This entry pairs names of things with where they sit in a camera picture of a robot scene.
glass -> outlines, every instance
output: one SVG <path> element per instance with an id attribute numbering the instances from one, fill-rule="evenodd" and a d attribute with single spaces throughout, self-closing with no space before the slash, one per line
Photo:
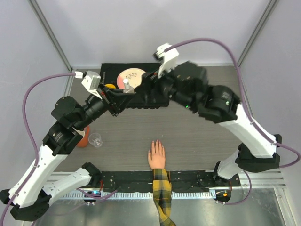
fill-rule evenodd
<path id="1" fill-rule="evenodd" d="M 101 147 L 103 145 L 103 140 L 99 133 L 92 133 L 89 136 L 89 143 L 94 147 Z"/>

orange object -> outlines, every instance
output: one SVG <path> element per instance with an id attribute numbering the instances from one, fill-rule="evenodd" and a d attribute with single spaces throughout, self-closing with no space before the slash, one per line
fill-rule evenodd
<path id="1" fill-rule="evenodd" d="M 77 147 L 86 147 L 89 144 L 89 133 L 90 133 L 90 127 L 87 126 L 87 130 L 85 131 L 84 137 L 80 140 L 80 142 L 77 144 Z"/>
<path id="2" fill-rule="evenodd" d="M 105 84 L 105 86 L 106 86 L 106 87 L 109 87 L 109 88 L 116 89 L 116 87 L 115 87 L 113 84 L 110 84 L 110 83 Z"/>

metal frame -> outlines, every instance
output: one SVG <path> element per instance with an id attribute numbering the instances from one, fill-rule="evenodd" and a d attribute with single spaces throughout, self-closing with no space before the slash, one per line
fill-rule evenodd
<path id="1" fill-rule="evenodd" d="M 296 226 L 297 223 L 293 216 L 292 208 L 289 203 L 289 199 L 286 196 L 287 189 L 275 188 L 275 195 L 285 222 L 287 226 Z"/>
<path id="2" fill-rule="evenodd" d="M 62 47 L 60 46 L 59 42 L 57 41 L 55 34 L 53 33 L 49 23 L 47 22 L 47 19 L 45 18 L 41 8 L 39 7 L 36 0 L 28 0 L 29 4 L 31 5 L 34 13 L 36 14 L 38 20 L 41 22 L 46 34 L 50 38 L 54 48 L 57 50 L 58 55 L 61 57 L 62 61 L 64 62 L 65 66 L 67 67 L 68 71 L 72 71 L 72 67 L 70 66 L 70 63 L 64 54 L 64 51 Z"/>
<path id="3" fill-rule="evenodd" d="M 54 183 L 73 172 L 53 172 L 48 178 L 47 183 Z M 252 189 L 262 188 L 286 188 L 285 181 L 282 177 L 280 169 L 272 169 L 262 173 L 248 173 L 252 181 Z M 233 187 L 233 189 L 249 188 L 249 181 L 245 173 L 239 173 L 240 187 Z M 228 189 L 228 187 L 219 187 L 219 189 Z"/>
<path id="4" fill-rule="evenodd" d="M 261 18 L 259 19 L 250 39 L 248 40 L 242 54 L 240 55 L 239 59 L 238 59 L 238 66 L 240 67 L 241 64 L 243 63 L 244 59 L 246 58 L 247 54 L 250 51 L 250 48 L 253 46 L 253 44 L 255 43 L 258 35 L 260 34 L 260 32 L 262 31 L 263 27 L 265 26 L 269 16 L 271 15 L 271 13 L 273 12 L 273 10 L 275 9 L 277 3 L 279 2 L 279 0 L 270 0 L 267 7 L 265 8 Z"/>

plaid shirt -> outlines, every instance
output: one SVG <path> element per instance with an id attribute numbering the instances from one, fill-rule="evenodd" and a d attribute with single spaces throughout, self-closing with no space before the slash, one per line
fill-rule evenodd
<path id="1" fill-rule="evenodd" d="M 159 213 L 160 226 L 175 226 L 171 213 L 171 183 L 165 169 L 153 169 L 153 199 Z"/>

purple cable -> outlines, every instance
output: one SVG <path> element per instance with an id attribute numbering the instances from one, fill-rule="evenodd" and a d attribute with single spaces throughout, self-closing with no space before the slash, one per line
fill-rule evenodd
<path id="1" fill-rule="evenodd" d="M 234 206 L 234 205 L 237 205 L 237 204 L 242 204 L 244 201 L 246 201 L 248 199 L 248 197 L 250 196 L 251 191 L 252 191 L 252 183 L 251 183 L 251 178 L 250 178 L 249 174 L 246 171 L 244 171 L 244 173 L 246 174 L 246 177 L 248 178 L 249 184 L 250 184 L 250 189 L 249 189 L 249 192 L 246 195 L 246 197 L 243 200 L 241 200 L 241 201 L 231 202 L 231 203 L 226 202 L 225 204 L 223 202 L 221 202 L 221 201 L 218 201 L 220 204 L 224 204 L 224 205 L 228 205 L 228 206 Z"/>
<path id="2" fill-rule="evenodd" d="M 89 194 L 87 192 L 84 192 L 83 190 L 77 188 L 78 191 L 82 192 L 85 196 L 88 196 L 89 198 L 93 198 L 93 199 L 108 199 L 110 198 L 112 195 L 114 195 L 117 190 L 113 191 L 112 193 L 106 195 L 106 196 L 101 196 L 101 195 L 97 195 L 97 194 Z"/>
<path id="3" fill-rule="evenodd" d="M 29 125 L 28 125 L 28 121 L 27 121 L 27 117 L 26 117 L 26 101 L 27 101 L 27 97 L 29 96 L 29 93 L 31 92 L 31 90 L 36 87 L 37 85 L 39 85 L 41 82 L 44 82 L 46 80 L 49 80 L 49 79 L 53 79 L 53 78 L 58 78 L 58 77 L 64 77 L 64 76 L 75 76 L 74 73 L 64 73 L 64 74 L 56 74 L 56 75 L 52 75 L 52 76 L 48 76 L 44 79 L 41 79 L 41 80 L 38 80 L 37 82 L 35 82 L 34 84 L 32 84 L 28 90 L 26 91 L 25 95 L 24 95 L 24 98 L 23 98 L 23 103 L 22 103 L 22 115 L 23 115 L 23 121 L 24 121 L 24 124 L 25 124 L 25 128 L 26 128 L 26 131 L 29 135 L 29 138 L 32 142 L 32 145 L 33 145 L 33 149 L 34 149 L 34 152 L 35 152 L 35 161 L 34 161 L 34 166 L 37 166 L 38 165 L 38 162 L 39 162 L 39 151 L 38 151 L 38 147 L 36 145 L 36 142 L 34 141 L 34 138 L 32 136 L 32 132 L 29 128 Z M 6 207 L 4 208 L 4 211 L 2 213 L 2 216 L 1 216 L 1 220 L 0 220 L 0 226 L 3 226 L 3 223 L 4 223 L 4 217 L 9 209 L 9 206 L 11 205 L 11 203 L 13 202 L 14 198 L 16 197 L 16 194 L 18 194 L 20 192 L 20 190 L 24 187 L 24 185 L 27 183 L 27 181 L 30 179 L 30 177 L 33 175 L 34 171 L 36 170 L 36 167 L 33 167 L 32 170 L 30 171 L 30 173 L 28 174 L 28 176 L 25 178 L 25 180 L 23 181 L 23 183 L 19 186 L 19 188 L 16 190 L 15 194 L 11 197 L 11 199 L 8 201 Z"/>
<path id="4" fill-rule="evenodd" d="M 193 42 L 197 42 L 197 41 L 207 41 L 207 42 L 213 42 L 215 44 L 218 44 L 220 45 L 221 47 L 223 47 L 227 52 L 228 54 L 230 55 L 231 57 L 231 60 L 234 64 L 234 67 L 237 71 L 237 76 L 238 76 L 238 86 L 239 86 L 239 92 L 240 92 L 240 95 L 241 95 L 241 103 L 242 103 L 242 106 L 243 106 L 243 109 L 249 119 L 250 122 L 253 121 L 253 118 L 251 116 L 251 113 L 249 112 L 249 109 L 247 107 L 247 103 L 246 103 L 246 100 L 245 100 L 245 93 L 244 93 L 244 87 L 243 87 L 243 81 L 242 81 L 242 76 L 241 76 L 241 71 L 240 71 L 240 68 L 236 62 L 236 59 L 235 59 L 235 56 L 233 54 L 233 52 L 229 49 L 228 46 L 226 46 L 224 43 L 222 43 L 221 41 L 218 41 L 216 39 L 211 39 L 211 38 L 196 38 L 196 39 L 190 39 L 190 40 L 187 40 L 187 41 L 183 41 L 183 42 L 179 42 L 177 44 L 174 44 L 172 45 L 171 47 L 168 47 L 167 49 L 165 49 L 165 52 L 168 52 L 174 48 L 177 48 L 177 47 L 180 47 L 180 46 L 183 46 L 183 45 L 186 45 L 186 44 L 189 44 L 189 43 L 193 43 Z M 269 141 L 270 143 L 274 143 L 274 141 L 272 139 L 270 139 L 261 129 L 260 127 L 254 122 L 253 123 L 255 129 L 267 140 Z M 280 166 L 280 168 L 285 168 L 285 167 L 289 167 L 289 166 L 292 166 L 294 164 L 296 164 L 297 162 L 300 161 L 301 159 L 301 155 L 298 151 L 296 151 L 295 149 L 291 148 L 291 147 L 288 147 L 286 145 L 283 145 L 283 144 L 280 144 L 280 143 L 275 143 L 277 146 L 279 147 L 282 147 L 282 148 L 285 148 L 293 153 L 295 153 L 297 155 L 297 159 L 289 164 L 286 164 L 286 165 L 283 165 L 283 166 Z"/>
<path id="5" fill-rule="evenodd" d="M 77 190 L 83 192 L 85 195 L 88 194 L 88 193 L 85 193 L 84 191 L 82 191 L 82 190 L 80 190 L 80 189 L 77 189 Z M 117 192 L 117 190 L 113 191 L 112 193 L 110 193 L 110 194 L 108 194 L 108 195 L 106 195 L 106 196 L 103 196 L 102 199 L 101 199 L 100 201 L 96 202 L 96 203 L 102 203 L 102 202 L 106 201 L 108 198 L 110 198 L 111 196 L 113 196 L 116 192 Z M 69 214 L 69 213 L 71 213 L 71 212 L 77 210 L 78 208 L 80 208 L 80 207 L 82 207 L 82 206 L 85 206 L 85 205 L 86 205 L 86 203 L 83 203 L 83 204 L 81 204 L 81 205 L 79 205 L 79 206 L 73 208 L 72 210 L 66 212 L 66 213 L 51 214 L 51 215 L 54 215 L 54 216 L 65 216 L 65 215 L 67 215 L 67 214 Z"/>

